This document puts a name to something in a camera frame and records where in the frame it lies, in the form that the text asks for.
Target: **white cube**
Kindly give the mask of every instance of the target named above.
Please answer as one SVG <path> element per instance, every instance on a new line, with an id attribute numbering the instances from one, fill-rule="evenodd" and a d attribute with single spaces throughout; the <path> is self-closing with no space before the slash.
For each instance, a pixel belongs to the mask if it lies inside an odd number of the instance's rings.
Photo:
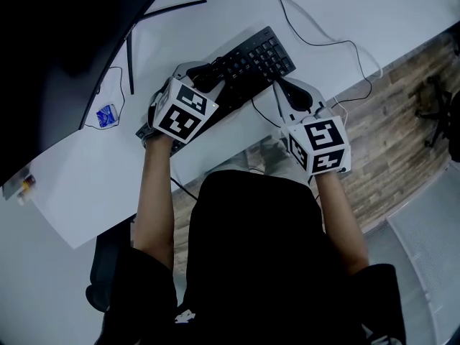
<path id="1" fill-rule="evenodd" d="M 217 108 L 216 103 L 196 89 L 171 78 L 157 102 L 153 127 L 189 143 Z"/>
<path id="2" fill-rule="evenodd" d="M 287 147 L 309 175 L 341 169 L 349 148 L 340 116 L 287 128 Z"/>

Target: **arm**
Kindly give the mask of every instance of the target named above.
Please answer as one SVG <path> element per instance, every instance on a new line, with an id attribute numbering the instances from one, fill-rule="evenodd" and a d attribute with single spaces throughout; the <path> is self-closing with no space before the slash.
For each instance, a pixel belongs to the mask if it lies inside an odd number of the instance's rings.
<path id="1" fill-rule="evenodd" d="M 337 174 L 316 176 L 326 233 L 349 275 L 369 266 L 367 245 Z"/>
<path id="2" fill-rule="evenodd" d="M 144 171 L 134 227 L 134 248 L 173 269 L 174 212 L 170 181 L 173 139 L 162 135 L 147 140 Z"/>

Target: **white cable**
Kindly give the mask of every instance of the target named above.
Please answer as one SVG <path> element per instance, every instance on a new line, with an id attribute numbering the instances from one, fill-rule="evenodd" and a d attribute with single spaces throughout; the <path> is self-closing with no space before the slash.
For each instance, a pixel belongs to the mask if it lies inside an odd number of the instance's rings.
<path id="1" fill-rule="evenodd" d="M 319 25 L 319 23 L 317 23 L 317 21 L 303 8 L 301 7 L 299 4 L 297 4 L 295 1 L 293 0 L 286 0 L 291 6 L 293 6 L 294 8 L 296 8 L 301 14 L 303 14 L 309 21 L 310 23 L 315 26 L 315 28 L 324 36 L 326 37 L 328 40 L 332 41 L 332 42 L 338 42 L 340 40 L 337 40 L 335 38 L 332 38 L 329 34 L 327 34 L 324 29 Z M 364 52 L 367 57 L 374 63 L 375 66 L 378 67 L 379 69 L 379 75 L 376 77 L 376 78 L 381 78 L 383 77 L 383 69 L 382 67 L 380 66 L 379 62 L 375 59 L 375 57 L 369 52 L 367 51 L 364 47 L 362 47 L 361 45 L 358 45 L 357 43 L 355 43 L 355 45 L 362 51 Z"/>
<path id="2" fill-rule="evenodd" d="M 337 101 L 337 98 L 334 96 L 333 97 L 334 101 L 339 105 L 344 111 L 345 111 L 345 121 L 344 121 L 344 128 L 346 127 L 346 121 L 348 120 L 348 111 L 342 106 L 340 102 Z"/>

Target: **white wall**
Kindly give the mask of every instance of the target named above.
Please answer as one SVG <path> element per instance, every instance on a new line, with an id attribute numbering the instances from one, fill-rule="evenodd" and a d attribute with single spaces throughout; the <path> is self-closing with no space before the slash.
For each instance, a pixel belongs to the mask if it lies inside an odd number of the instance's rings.
<path id="1" fill-rule="evenodd" d="M 32 202 L 0 197 L 0 341 L 4 345 L 94 344 L 102 313 L 86 300 L 92 240 L 76 250 Z"/>

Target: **wooden floor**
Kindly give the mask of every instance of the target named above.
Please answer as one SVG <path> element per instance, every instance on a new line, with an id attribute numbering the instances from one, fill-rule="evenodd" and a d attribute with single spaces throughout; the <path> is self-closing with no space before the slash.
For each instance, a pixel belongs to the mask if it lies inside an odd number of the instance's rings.
<path id="1" fill-rule="evenodd" d="M 349 111 L 346 130 L 351 143 L 352 172 L 342 183 L 361 227 L 382 219 L 428 182 L 449 160 L 448 142 L 439 139 L 433 149 L 424 146 L 435 122 L 414 116 L 420 106 L 436 110 L 426 78 L 438 75 L 443 87 L 460 91 L 460 59 L 448 34 L 441 34 L 384 68 L 382 78 L 371 79 L 372 95 L 363 101 L 343 103 Z M 362 81 L 337 96 L 360 97 L 368 91 Z M 336 106 L 333 112 L 344 115 Z M 263 169 L 257 145 L 248 149 L 249 164 Z M 187 185 L 199 194 L 203 178 Z M 195 201 L 182 191 L 173 193 L 175 209 L 175 269 L 186 270 L 188 224 Z"/>

